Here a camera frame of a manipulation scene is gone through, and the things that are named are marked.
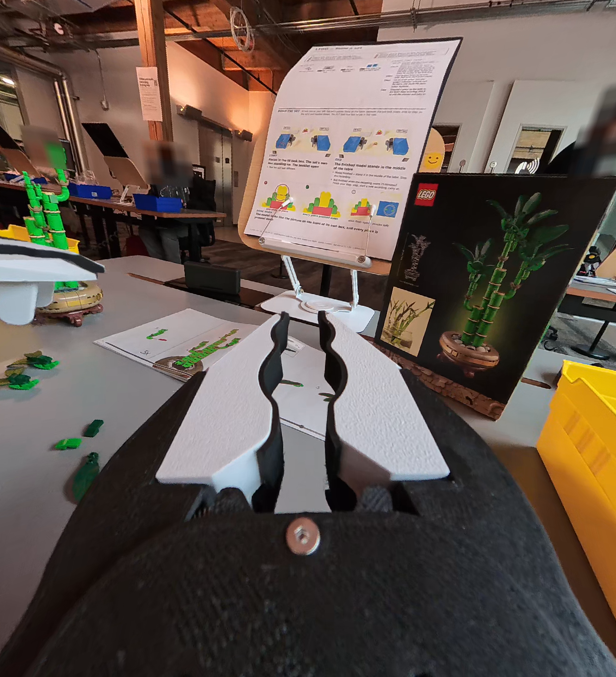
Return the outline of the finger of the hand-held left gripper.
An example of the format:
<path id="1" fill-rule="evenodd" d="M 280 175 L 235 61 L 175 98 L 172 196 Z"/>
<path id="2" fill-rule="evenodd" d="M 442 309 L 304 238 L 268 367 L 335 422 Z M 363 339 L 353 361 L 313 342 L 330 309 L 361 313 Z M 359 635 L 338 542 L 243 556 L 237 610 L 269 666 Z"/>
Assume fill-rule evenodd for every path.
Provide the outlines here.
<path id="1" fill-rule="evenodd" d="M 0 319 L 28 324 L 37 308 L 52 301 L 56 282 L 93 281 L 104 270 L 71 252 L 0 250 Z"/>
<path id="2" fill-rule="evenodd" d="M 84 261 L 84 257 L 68 250 L 2 237 L 0 237 L 0 255 L 57 258 L 63 261 Z"/>

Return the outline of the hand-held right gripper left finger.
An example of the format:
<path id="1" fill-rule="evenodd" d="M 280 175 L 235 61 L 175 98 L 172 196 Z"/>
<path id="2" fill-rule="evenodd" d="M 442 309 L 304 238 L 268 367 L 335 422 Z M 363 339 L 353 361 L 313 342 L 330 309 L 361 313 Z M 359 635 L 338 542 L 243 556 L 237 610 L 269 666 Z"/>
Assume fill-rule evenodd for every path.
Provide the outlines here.
<path id="1" fill-rule="evenodd" d="M 274 511 L 284 476 L 278 405 L 289 315 L 274 316 L 208 369 L 156 473 L 161 484 L 239 489 Z"/>

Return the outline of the yellow plastic parts bin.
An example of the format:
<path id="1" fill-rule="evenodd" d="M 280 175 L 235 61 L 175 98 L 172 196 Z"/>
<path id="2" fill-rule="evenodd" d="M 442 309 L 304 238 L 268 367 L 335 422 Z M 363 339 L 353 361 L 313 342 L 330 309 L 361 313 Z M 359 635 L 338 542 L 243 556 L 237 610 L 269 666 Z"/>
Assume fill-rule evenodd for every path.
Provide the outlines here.
<path id="1" fill-rule="evenodd" d="M 2 229 L 0 228 L 0 237 L 12 239 L 12 240 L 17 240 L 17 241 L 22 241 L 22 242 L 33 243 L 27 228 L 25 226 L 20 226 L 20 225 L 9 225 L 7 228 L 2 228 Z M 38 240 L 35 243 L 47 245 L 47 246 L 52 245 L 50 240 L 47 240 L 47 241 Z M 72 239 L 72 238 L 67 238 L 67 243 L 68 243 L 68 250 L 70 252 L 74 252 L 76 254 L 79 253 L 79 241 L 78 240 Z"/>
<path id="2" fill-rule="evenodd" d="M 537 449 L 616 618 L 616 372 L 565 361 Z"/>

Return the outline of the dark green leaf piece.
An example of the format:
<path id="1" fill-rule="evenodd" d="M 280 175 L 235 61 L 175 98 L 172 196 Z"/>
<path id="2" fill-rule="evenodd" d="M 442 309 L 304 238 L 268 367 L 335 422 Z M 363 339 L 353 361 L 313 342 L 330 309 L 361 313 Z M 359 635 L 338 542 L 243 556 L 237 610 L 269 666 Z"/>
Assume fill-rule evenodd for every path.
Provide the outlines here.
<path id="1" fill-rule="evenodd" d="M 91 452 L 86 456 L 84 462 L 73 476 L 71 493 L 74 503 L 77 504 L 82 500 L 99 473 L 99 454 L 97 452 Z"/>

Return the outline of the black bamboo set box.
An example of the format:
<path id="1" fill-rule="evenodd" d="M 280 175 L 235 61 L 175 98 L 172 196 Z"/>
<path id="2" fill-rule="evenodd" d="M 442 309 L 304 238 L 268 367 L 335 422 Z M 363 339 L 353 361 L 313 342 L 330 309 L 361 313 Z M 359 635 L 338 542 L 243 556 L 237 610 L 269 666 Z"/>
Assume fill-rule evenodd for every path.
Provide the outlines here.
<path id="1" fill-rule="evenodd" d="M 616 177 L 417 173 L 375 341 L 498 419 L 616 192 Z"/>

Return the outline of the green leaf cluster assembly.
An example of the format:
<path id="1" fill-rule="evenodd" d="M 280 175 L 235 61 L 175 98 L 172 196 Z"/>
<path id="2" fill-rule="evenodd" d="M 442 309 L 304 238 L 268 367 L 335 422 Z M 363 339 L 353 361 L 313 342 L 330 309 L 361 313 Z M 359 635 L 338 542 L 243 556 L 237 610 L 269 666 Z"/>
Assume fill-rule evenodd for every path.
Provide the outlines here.
<path id="1" fill-rule="evenodd" d="M 23 358 L 13 361 L 6 367 L 6 371 L 12 372 L 26 368 L 52 370 L 59 366 L 59 364 L 58 360 L 42 354 L 41 351 L 35 351 L 34 353 L 25 353 Z"/>
<path id="2" fill-rule="evenodd" d="M 24 368 L 14 368 L 5 371 L 0 377 L 0 388 L 9 388 L 18 391 L 32 390 L 39 384 L 39 380 L 25 373 Z"/>

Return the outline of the background document stand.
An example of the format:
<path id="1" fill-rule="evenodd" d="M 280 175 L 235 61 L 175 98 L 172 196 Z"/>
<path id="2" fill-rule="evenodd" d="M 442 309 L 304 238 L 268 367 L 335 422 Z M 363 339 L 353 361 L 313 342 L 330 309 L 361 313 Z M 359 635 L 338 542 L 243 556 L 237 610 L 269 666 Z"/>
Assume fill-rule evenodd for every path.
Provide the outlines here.
<path id="1" fill-rule="evenodd" d="M 104 157 L 112 176 L 123 185 L 120 202 L 128 204 L 134 194 L 148 194 L 150 185 L 129 158 L 124 147 L 107 123 L 82 123 Z"/>
<path id="2" fill-rule="evenodd" d="M 35 172 L 29 158 L 25 155 L 21 147 L 9 135 L 9 133 L 0 125 L 0 149 L 1 153 L 6 157 L 8 163 L 18 173 L 32 175 Z"/>

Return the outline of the open instruction booklet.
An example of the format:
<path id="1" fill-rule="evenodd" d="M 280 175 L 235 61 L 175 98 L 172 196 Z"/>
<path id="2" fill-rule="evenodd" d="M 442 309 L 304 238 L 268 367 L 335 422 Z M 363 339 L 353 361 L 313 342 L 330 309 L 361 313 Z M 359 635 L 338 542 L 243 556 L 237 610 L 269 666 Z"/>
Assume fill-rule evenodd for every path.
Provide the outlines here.
<path id="1" fill-rule="evenodd" d="M 208 369 L 255 329 L 184 309 L 95 344 L 184 382 Z M 280 419 L 323 440 L 328 402 L 334 394 L 324 380 L 324 353 L 289 336 L 281 360 L 283 379 L 273 393 Z"/>

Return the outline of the black electronic box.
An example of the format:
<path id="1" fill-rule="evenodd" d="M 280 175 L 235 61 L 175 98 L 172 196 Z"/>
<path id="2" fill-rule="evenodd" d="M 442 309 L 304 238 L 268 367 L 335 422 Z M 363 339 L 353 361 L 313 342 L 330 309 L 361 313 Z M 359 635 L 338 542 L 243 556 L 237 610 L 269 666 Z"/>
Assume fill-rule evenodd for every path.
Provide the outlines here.
<path id="1" fill-rule="evenodd" d="M 184 283 L 189 291 L 236 297 L 241 291 L 241 272 L 207 262 L 186 261 Z"/>

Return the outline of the wooden side desk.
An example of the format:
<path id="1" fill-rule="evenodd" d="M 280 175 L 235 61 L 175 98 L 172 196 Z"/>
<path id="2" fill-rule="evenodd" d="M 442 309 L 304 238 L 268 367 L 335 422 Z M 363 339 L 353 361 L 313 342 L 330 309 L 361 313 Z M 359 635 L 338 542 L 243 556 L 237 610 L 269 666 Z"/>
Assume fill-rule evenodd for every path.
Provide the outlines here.
<path id="1" fill-rule="evenodd" d="M 597 350 L 597 346 L 610 324 L 616 324 L 616 289 L 591 284 L 588 278 L 572 282 L 566 289 L 559 313 L 602 321 L 603 324 L 590 345 L 574 346 L 573 350 L 586 358 L 606 361 L 609 355 Z"/>

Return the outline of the small black figurine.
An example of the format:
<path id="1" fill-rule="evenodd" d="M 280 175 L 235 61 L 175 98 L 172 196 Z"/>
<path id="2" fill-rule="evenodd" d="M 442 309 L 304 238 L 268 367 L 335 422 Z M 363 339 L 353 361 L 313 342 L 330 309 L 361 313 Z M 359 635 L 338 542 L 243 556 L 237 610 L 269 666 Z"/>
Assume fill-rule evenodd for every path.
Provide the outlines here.
<path id="1" fill-rule="evenodd" d="M 597 246 L 591 246 L 585 255 L 581 266 L 576 273 L 576 277 L 596 277 L 597 268 L 600 266 L 602 260 L 600 250 Z"/>

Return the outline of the yellow smiley sticker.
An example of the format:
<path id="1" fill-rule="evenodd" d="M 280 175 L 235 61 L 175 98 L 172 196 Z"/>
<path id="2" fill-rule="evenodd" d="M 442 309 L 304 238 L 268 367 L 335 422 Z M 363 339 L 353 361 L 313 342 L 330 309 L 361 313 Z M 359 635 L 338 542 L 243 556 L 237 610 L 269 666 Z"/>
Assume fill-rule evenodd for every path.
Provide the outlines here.
<path id="1" fill-rule="evenodd" d="M 426 142 L 422 160 L 419 166 L 419 172 L 422 173 L 440 173 L 445 157 L 445 142 L 442 135 L 434 127 L 429 131 L 429 137 Z"/>

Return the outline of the printed instruction sheet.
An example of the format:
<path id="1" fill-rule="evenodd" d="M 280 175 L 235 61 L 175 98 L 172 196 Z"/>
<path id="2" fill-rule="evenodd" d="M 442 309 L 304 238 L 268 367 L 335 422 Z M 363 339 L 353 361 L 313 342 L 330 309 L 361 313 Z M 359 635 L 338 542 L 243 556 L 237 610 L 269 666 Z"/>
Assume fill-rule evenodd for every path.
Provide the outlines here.
<path id="1" fill-rule="evenodd" d="M 390 260 L 461 43 L 312 47 L 280 86 L 245 234 Z"/>

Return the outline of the white phone booth door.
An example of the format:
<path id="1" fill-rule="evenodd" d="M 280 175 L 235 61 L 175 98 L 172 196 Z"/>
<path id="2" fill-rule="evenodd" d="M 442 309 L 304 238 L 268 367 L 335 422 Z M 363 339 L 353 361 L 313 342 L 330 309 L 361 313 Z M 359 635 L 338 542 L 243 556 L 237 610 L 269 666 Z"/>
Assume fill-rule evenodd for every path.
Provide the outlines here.
<path id="1" fill-rule="evenodd" d="M 494 82 L 447 82 L 432 126 L 457 128 L 448 172 L 480 170 L 479 138 L 487 115 Z"/>
<path id="2" fill-rule="evenodd" d="M 501 117 L 488 163 L 506 173 L 524 127 L 560 129 L 558 150 L 573 142 L 585 119 L 588 89 L 583 83 L 559 80 L 516 80 Z"/>

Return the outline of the wooden support post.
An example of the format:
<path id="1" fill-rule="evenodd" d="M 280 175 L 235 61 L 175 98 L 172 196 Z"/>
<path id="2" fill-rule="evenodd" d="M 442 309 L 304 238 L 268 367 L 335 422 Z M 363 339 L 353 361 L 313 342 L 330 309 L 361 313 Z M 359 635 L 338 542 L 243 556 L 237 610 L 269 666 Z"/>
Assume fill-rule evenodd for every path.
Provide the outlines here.
<path id="1" fill-rule="evenodd" d="M 162 1 L 134 1 L 142 66 L 158 69 L 162 121 L 146 121 L 151 140 L 172 141 L 173 128 L 168 84 L 165 16 Z"/>

